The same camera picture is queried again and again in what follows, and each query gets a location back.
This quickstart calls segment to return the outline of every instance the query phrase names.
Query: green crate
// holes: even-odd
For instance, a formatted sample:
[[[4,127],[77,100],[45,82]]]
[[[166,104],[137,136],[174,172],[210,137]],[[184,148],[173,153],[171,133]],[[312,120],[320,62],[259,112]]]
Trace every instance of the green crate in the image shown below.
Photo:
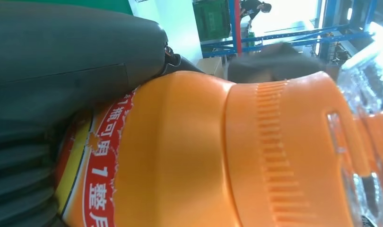
[[[227,0],[203,0],[193,4],[200,41],[228,38],[230,33]]]

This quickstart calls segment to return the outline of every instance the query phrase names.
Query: person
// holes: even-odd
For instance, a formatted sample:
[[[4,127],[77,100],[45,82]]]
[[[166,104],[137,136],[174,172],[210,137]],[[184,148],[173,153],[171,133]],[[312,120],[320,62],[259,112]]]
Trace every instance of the person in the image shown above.
[[[269,13],[271,9],[271,4],[260,2],[258,0],[244,0],[241,1],[240,19],[245,16],[250,16],[249,26],[251,26],[253,19],[260,11],[263,13]]]

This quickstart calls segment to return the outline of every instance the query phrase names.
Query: cardboard box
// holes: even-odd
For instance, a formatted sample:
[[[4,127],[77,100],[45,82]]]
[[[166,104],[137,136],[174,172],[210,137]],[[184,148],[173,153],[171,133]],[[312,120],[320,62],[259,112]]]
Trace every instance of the cardboard box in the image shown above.
[[[224,67],[222,66],[221,57],[200,59],[197,67],[207,74],[224,79]]]

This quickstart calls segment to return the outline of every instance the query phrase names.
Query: dark gray fabric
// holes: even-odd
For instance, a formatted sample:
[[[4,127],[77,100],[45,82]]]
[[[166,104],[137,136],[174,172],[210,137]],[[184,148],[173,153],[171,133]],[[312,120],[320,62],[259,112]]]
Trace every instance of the dark gray fabric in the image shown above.
[[[275,81],[307,76],[326,69],[315,58],[297,53],[289,44],[276,44],[255,55],[235,58],[228,66],[228,80],[254,82],[254,77],[269,71]]]

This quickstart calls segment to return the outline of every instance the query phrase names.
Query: bottle label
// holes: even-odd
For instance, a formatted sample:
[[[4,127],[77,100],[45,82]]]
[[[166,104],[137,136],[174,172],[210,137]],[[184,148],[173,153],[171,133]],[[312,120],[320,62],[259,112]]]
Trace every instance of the bottle label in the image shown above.
[[[118,151],[136,90],[110,106],[82,112],[68,129],[56,171],[61,218],[74,227],[115,226]]]

